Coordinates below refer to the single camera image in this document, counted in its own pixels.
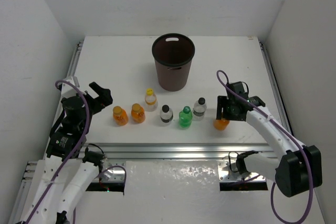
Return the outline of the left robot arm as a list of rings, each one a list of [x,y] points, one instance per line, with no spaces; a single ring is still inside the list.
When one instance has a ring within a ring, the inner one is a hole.
[[[98,95],[93,98],[79,89],[76,78],[58,80],[55,86],[61,92],[62,111],[49,133],[43,174],[31,207],[19,223],[70,223],[79,200],[102,171],[104,154],[86,151],[79,164],[77,158],[93,115],[113,103],[111,91],[92,82],[89,87]],[[68,180],[76,164],[79,167]]]

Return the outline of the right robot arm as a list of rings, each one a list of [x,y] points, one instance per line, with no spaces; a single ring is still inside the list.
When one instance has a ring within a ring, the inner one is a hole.
[[[258,96],[249,97],[242,82],[228,85],[226,96],[217,97],[217,120],[242,121],[252,126],[268,143],[277,160],[258,151],[247,151],[237,156],[235,166],[241,175],[258,173],[274,181],[286,197],[322,185],[321,152],[294,138],[270,114]]]

